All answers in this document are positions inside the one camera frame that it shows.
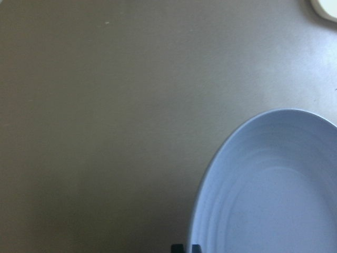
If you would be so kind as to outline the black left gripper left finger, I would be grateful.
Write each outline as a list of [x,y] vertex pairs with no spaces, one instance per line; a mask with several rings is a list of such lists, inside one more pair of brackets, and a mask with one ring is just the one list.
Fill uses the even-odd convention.
[[183,244],[172,244],[171,253],[184,253],[184,245]]

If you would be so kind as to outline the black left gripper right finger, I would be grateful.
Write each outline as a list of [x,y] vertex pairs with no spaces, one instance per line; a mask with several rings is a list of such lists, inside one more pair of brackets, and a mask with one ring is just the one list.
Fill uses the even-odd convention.
[[202,253],[202,248],[198,244],[192,245],[191,253]]

